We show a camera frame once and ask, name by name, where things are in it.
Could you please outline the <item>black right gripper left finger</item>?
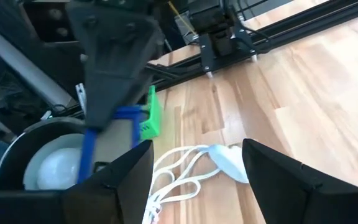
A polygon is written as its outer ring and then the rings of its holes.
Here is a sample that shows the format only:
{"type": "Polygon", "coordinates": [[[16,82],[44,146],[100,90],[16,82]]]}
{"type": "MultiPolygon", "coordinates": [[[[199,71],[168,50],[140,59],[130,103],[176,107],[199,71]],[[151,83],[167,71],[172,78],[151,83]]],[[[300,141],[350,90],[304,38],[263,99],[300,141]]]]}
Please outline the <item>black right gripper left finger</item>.
{"type": "Polygon", "coordinates": [[[153,161],[146,140],[69,189],[0,191],[0,223],[141,223],[153,161]]]}

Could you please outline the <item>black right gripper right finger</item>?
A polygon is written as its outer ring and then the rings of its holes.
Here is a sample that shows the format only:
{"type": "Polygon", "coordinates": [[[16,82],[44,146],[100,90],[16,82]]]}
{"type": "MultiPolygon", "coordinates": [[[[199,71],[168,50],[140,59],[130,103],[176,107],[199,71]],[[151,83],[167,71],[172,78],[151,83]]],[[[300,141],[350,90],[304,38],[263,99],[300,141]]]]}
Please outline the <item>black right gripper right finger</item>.
{"type": "Polygon", "coordinates": [[[358,224],[358,187],[253,139],[242,160],[266,223],[358,224]]]}

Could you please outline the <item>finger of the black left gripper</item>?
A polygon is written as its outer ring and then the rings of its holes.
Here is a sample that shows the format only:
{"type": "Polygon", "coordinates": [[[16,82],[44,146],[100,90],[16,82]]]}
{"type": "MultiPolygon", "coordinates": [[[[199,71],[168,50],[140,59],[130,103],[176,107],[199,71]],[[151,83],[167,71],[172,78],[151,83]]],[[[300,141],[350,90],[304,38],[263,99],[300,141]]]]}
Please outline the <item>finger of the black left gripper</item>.
{"type": "Polygon", "coordinates": [[[147,63],[162,56],[155,6],[67,6],[85,50],[86,125],[104,129],[132,96],[147,63]]]}

